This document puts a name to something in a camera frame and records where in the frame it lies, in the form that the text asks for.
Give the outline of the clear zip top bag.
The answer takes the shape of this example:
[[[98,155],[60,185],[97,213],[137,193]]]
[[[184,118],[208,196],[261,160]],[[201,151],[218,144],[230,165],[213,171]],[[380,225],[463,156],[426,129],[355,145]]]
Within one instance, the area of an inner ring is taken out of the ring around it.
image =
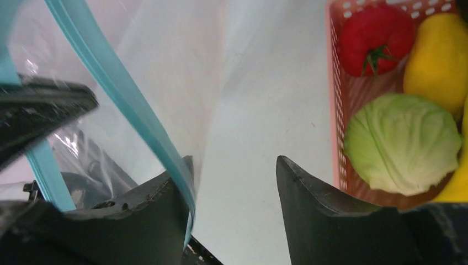
[[[163,172],[195,219],[221,90],[225,1],[2,1],[1,84],[86,85],[97,109],[27,158],[47,202],[90,209]]]

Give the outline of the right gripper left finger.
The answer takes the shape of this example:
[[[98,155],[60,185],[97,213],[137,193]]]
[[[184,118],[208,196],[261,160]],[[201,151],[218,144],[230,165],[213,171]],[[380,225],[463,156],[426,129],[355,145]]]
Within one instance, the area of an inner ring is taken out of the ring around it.
[[[180,264],[188,207],[169,173],[87,210],[1,202],[2,264]]]

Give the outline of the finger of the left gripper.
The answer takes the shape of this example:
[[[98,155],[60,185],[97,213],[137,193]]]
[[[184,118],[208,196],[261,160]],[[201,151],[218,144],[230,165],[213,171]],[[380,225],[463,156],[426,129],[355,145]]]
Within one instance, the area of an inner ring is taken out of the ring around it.
[[[99,105],[84,84],[26,76],[20,81],[1,84],[1,169]]]

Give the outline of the green cabbage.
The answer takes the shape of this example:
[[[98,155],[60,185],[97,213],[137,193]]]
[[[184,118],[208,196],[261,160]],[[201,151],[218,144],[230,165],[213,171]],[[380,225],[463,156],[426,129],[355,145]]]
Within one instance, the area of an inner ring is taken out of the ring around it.
[[[419,96],[388,93],[350,118],[343,142],[370,188],[413,196],[458,168],[463,139],[447,110]]]

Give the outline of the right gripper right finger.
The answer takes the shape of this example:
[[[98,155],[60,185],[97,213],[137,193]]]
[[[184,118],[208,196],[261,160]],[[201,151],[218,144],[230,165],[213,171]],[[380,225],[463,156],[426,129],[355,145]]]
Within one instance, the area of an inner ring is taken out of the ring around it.
[[[466,264],[467,204],[367,203],[286,156],[276,182],[292,264]]]

